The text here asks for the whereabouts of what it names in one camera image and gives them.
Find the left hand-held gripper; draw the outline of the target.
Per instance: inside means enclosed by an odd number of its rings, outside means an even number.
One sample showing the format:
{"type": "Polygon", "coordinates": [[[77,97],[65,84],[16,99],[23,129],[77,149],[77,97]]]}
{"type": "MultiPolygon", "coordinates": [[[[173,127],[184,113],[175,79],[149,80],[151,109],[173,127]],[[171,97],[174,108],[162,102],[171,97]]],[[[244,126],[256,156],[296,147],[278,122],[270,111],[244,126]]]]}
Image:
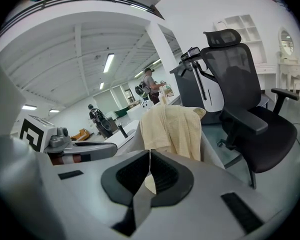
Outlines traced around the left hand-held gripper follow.
{"type": "Polygon", "coordinates": [[[72,141],[66,127],[57,127],[29,114],[24,117],[18,135],[36,152],[47,154],[113,157],[118,150],[111,142],[72,141]]]}

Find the person's left hand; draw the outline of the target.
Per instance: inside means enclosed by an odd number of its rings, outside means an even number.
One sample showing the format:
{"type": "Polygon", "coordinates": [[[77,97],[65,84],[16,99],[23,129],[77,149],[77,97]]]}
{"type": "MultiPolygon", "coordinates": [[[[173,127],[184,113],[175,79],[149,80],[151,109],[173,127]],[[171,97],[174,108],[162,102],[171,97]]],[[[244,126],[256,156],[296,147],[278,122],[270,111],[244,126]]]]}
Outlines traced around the person's left hand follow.
{"type": "Polygon", "coordinates": [[[91,156],[89,154],[86,154],[86,155],[80,155],[80,154],[54,155],[54,154],[49,154],[48,156],[51,160],[51,163],[54,166],[84,163],[84,162],[90,162],[91,161],[91,156]]]}

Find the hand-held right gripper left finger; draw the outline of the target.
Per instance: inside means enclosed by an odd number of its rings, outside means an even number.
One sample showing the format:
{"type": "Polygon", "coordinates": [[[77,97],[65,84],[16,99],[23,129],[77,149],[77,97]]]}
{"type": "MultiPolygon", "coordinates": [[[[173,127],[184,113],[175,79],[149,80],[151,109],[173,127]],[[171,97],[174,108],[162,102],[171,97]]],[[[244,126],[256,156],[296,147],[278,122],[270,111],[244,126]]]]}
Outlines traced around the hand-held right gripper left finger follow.
{"type": "Polygon", "coordinates": [[[136,226],[134,194],[117,173],[137,188],[149,169],[147,150],[111,158],[53,166],[38,155],[38,224],[48,240],[148,240],[148,223],[136,226]]]}

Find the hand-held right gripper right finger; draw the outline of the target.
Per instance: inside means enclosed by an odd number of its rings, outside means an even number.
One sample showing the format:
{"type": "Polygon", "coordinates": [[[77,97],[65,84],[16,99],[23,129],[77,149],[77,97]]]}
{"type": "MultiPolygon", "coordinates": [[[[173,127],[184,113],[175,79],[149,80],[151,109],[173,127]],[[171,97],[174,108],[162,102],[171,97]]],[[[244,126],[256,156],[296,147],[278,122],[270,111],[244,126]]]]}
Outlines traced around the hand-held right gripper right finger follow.
{"type": "Polygon", "coordinates": [[[150,169],[164,190],[139,227],[142,240],[265,240],[287,216],[217,166],[152,150],[150,169]]]}

